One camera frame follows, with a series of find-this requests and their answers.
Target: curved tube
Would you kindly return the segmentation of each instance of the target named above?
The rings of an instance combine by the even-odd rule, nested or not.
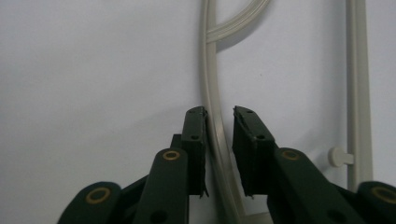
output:
[[[253,0],[244,10],[223,24],[207,31],[206,43],[219,41],[235,34],[256,19],[268,5],[269,0]]]
[[[215,171],[215,178],[217,180],[218,188],[220,189],[220,197],[225,206],[227,223],[233,224],[258,224],[258,223],[272,223],[270,215],[255,214],[246,216],[244,206],[242,204],[241,195],[237,187],[235,176],[233,175],[233,165],[230,151],[227,147],[224,127],[220,109],[219,87],[217,79],[217,60],[216,60],[216,42],[208,42],[208,30],[216,30],[223,32],[226,28],[216,27],[216,1],[203,0],[203,15],[201,24],[201,92],[203,103],[207,110],[207,127],[210,138],[211,153],[213,157],[213,169]],[[233,24],[236,21],[226,22],[226,24]]]

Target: rivet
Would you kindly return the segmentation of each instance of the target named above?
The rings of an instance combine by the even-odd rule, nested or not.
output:
[[[93,189],[90,193],[87,194],[85,201],[90,204],[97,204],[104,202],[110,196],[110,189],[108,188],[97,188]]]
[[[180,157],[180,153],[177,151],[167,151],[163,153],[163,158],[166,159],[167,161],[175,161]]]

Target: vertical pipe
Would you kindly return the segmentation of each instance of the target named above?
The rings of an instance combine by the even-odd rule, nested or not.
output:
[[[354,155],[347,187],[356,190],[373,178],[365,0],[346,1],[346,48],[347,148]]]

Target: brass screw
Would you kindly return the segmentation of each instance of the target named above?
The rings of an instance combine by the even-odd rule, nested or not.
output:
[[[163,158],[166,159],[167,161],[175,161],[180,157],[180,153],[177,151],[167,151],[163,153]]]
[[[375,197],[386,203],[396,204],[396,192],[384,187],[373,187],[372,193]]]
[[[90,204],[98,204],[104,202],[109,196],[110,189],[101,187],[93,189],[90,193],[88,193],[85,201]]]
[[[291,150],[286,150],[286,151],[282,152],[282,156],[285,159],[288,159],[290,161],[297,161],[300,159],[300,155],[297,154],[296,152],[291,151]]]

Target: white wall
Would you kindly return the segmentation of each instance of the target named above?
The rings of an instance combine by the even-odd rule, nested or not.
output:
[[[126,187],[149,172],[201,104],[201,2],[180,2],[0,2],[2,223],[55,223],[91,183]],[[247,4],[219,1],[219,21]],[[249,107],[341,186],[346,170],[327,150],[346,144],[344,4],[273,0],[218,54],[230,145],[232,108]],[[395,9],[367,2],[375,179],[394,186]],[[214,198],[191,198],[191,223],[218,223]]]

